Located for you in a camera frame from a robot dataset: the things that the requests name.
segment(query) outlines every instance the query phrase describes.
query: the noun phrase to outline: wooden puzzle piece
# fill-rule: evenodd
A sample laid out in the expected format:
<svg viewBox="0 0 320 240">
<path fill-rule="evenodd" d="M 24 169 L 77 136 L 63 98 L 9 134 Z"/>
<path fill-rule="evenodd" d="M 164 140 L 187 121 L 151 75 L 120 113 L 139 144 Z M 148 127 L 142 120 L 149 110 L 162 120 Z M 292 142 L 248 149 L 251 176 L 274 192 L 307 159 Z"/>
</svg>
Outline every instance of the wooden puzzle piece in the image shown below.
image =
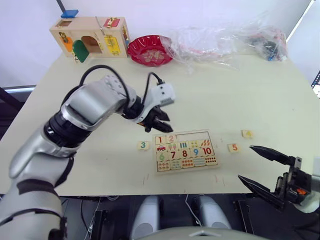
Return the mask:
<svg viewBox="0 0 320 240">
<path fill-rule="evenodd" d="M 215 155 L 211 155 L 211 156 L 206 156 L 205 157 L 205 165 L 212 166 L 212 165 L 217 165 L 217 164 L 218 163 L 217 163 Z"/>
<path fill-rule="evenodd" d="M 250 130 L 242 130 L 242 137 L 245 139 L 252 139 L 254 137 L 254 134 Z"/>
<path fill-rule="evenodd" d="M 168 152 L 168 145 L 167 144 L 156 145 L 155 146 L 155 151 L 157 153 Z"/>
<path fill-rule="evenodd" d="M 212 147 L 202 147 L 201 151 L 202 151 L 202 156 L 209 156 L 209 155 L 215 154 Z"/>
<path fill-rule="evenodd" d="M 210 139 L 200 140 L 199 143 L 200 143 L 200 148 L 205 148 L 205 147 L 211 146 Z"/>
<path fill-rule="evenodd" d="M 167 151 L 157 152 L 155 154 L 155 156 L 156 156 L 156 161 L 157 162 L 168 161 L 168 152 Z"/>
<path fill-rule="evenodd" d="M 191 158 L 190 149 L 182 149 L 178 151 L 180 159 Z"/>
<path fill-rule="evenodd" d="M 176 170 L 176 169 L 182 169 L 182 163 L 181 163 L 181 159 L 179 160 L 173 160 L 170 161 L 171 163 L 171 170 Z"/>
<path fill-rule="evenodd" d="M 155 137 L 155 144 L 159 145 L 159 144 L 166 144 L 167 143 L 167 138 L 166 136 L 156 136 Z"/>
<path fill-rule="evenodd" d="M 236 143 L 228 144 L 230 153 L 238 153 L 240 151 L 239 146 Z"/>
<path fill-rule="evenodd" d="M 176 135 L 167 135 L 166 136 L 166 142 L 169 143 L 173 143 L 177 141 L 177 137 Z"/>
<path fill-rule="evenodd" d="M 169 160 L 175 160 L 175 159 L 180 159 L 180 152 L 179 151 L 169 151 L 168 152 L 168 159 Z"/>
<path fill-rule="evenodd" d="M 194 158 L 193 164 L 195 167 L 205 166 L 206 165 L 206 158 L 205 157 Z"/>
<path fill-rule="evenodd" d="M 184 150 L 184 149 L 188 149 L 188 148 L 189 148 L 188 141 L 179 141 L 178 142 L 178 149 L 179 150 Z"/>
<path fill-rule="evenodd" d="M 191 140 L 189 141 L 189 148 L 198 148 L 200 143 L 198 140 Z"/>
<path fill-rule="evenodd" d="M 194 160 L 192 158 L 182 159 L 181 163 L 184 169 L 193 168 L 195 166 Z"/>
<path fill-rule="evenodd" d="M 202 150 L 202 148 L 191 148 L 190 149 L 191 152 L 191 157 L 193 158 L 198 158 L 198 157 L 202 157 L 204 156 L 204 151 Z"/>
<path fill-rule="evenodd" d="M 157 163 L 158 172 L 169 171 L 170 161 L 161 161 Z"/>
<path fill-rule="evenodd" d="M 169 152 L 178 151 L 178 143 L 176 143 L 176 142 L 168 143 L 168 151 Z"/>
<path fill-rule="evenodd" d="M 136 146 L 138 150 L 148 150 L 149 147 L 150 147 L 150 144 L 148 141 L 138 141 L 138 144 Z"/>
</svg>

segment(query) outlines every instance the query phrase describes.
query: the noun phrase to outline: orange component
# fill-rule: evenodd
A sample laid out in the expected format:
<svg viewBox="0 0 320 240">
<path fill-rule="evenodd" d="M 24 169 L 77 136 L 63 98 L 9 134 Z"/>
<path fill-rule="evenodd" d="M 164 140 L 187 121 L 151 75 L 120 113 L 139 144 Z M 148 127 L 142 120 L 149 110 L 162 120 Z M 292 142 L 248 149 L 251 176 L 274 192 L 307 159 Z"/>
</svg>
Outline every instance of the orange component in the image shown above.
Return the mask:
<svg viewBox="0 0 320 240">
<path fill-rule="evenodd" d="M 301 189 L 301 188 L 298 188 L 298 189 L 296 190 L 296 192 L 297 192 L 298 194 L 300 194 L 300 195 L 306 195 L 306 194 L 307 194 L 307 192 L 306 192 L 305 190 Z"/>
<path fill-rule="evenodd" d="M 65 49 L 66 49 L 69 53 L 71 53 L 71 52 L 72 52 L 72 44 L 73 44 L 73 41 L 72 41 L 71 37 L 68 37 L 68 36 L 66 37 L 66 39 L 68 40 L 68 42 L 64 42 L 63 38 L 60 37 L 61 42 L 62 42 L 63 45 L 65 46 Z"/>
</svg>

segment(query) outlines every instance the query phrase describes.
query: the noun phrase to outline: floor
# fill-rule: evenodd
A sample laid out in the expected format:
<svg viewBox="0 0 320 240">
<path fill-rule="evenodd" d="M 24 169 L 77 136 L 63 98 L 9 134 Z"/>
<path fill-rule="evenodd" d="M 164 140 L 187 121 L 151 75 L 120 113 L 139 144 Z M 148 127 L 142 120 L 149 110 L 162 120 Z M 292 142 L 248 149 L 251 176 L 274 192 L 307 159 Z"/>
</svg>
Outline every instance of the floor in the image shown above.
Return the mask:
<svg viewBox="0 0 320 240">
<path fill-rule="evenodd" d="M 0 103 L 0 139 L 17 113 L 14 108 Z M 234 202 L 245 200 L 250 209 L 249 216 L 255 235 L 271 240 L 320 240 L 319 212 L 305 214 L 292 205 L 288 205 L 284 212 L 279 212 L 262 199 L 252 197 L 250 194 L 208 194 L 208 196 L 220 205 L 234 230 L 243 230 L 240 213 L 235 210 Z M 196 197 L 197 195 L 188 197 L 195 214 L 197 211 L 192 203 Z M 184 202 L 186 195 L 161 195 L 160 198 L 163 202 L 161 229 L 196 225 Z M 144 199 L 145 196 L 140 195 L 120 196 L 114 201 L 106 197 L 62 197 L 63 211 L 68 222 L 68 239 L 85 239 L 87 231 L 81 219 L 81 201 L 83 201 L 83 218 L 88 226 L 96 209 L 107 211 L 107 218 L 102 225 L 102 240 L 128 239 L 135 216 Z M 309 223 L 315 223 L 310 227 L 311 231 L 294 231 L 293 226 Z"/>
</svg>

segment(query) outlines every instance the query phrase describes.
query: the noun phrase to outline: blue block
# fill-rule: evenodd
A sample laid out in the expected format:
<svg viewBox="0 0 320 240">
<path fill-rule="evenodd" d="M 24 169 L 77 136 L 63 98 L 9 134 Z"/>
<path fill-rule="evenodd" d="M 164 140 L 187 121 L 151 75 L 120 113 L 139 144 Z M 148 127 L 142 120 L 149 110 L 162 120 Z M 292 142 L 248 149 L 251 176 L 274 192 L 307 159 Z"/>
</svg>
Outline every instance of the blue block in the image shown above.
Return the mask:
<svg viewBox="0 0 320 240">
<path fill-rule="evenodd" d="M 79 11 L 77 9 L 65 10 L 65 12 L 61 14 L 61 18 L 63 18 L 63 19 L 73 19 L 78 14 L 78 12 Z"/>
</svg>

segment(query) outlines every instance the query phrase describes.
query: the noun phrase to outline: clear plastic wrap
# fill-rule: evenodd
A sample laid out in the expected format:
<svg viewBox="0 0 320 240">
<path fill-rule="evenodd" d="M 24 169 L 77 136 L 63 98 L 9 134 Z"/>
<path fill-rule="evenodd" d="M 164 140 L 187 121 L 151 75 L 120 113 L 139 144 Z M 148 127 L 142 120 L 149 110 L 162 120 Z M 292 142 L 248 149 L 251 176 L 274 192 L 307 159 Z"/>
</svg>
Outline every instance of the clear plastic wrap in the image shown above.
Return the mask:
<svg viewBox="0 0 320 240">
<path fill-rule="evenodd" d="M 181 27 L 160 38 L 166 52 L 192 71 L 195 62 L 235 67 L 234 55 L 258 53 L 268 61 L 287 58 L 286 36 L 272 26 Z"/>
</svg>

